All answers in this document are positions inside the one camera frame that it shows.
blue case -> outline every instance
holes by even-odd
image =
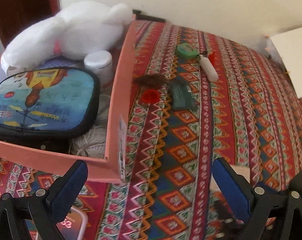
[[[65,139],[86,133],[99,106],[99,80],[73,67],[22,72],[0,83],[0,137]]]

white board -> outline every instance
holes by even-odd
[[[302,98],[302,28],[277,34],[271,40],[283,60],[298,98]]]

red circle logo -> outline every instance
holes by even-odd
[[[7,92],[5,95],[4,95],[4,98],[11,98],[13,95],[15,95],[14,92]]]

phone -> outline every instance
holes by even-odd
[[[65,240],[82,240],[86,225],[86,213],[82,209],[75,206],[71,207],[71,210],[64,221],[56,224]],[[41,240],[41,237],[38,233],[36,233],[35,239]]]

yellow shirt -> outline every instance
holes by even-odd
[[[30,88],[33,88],[38,83],[42,83],[44,88],[49,88],[56,78],[58,69],[41,69],[33,72],[33,78],[29,84]]]

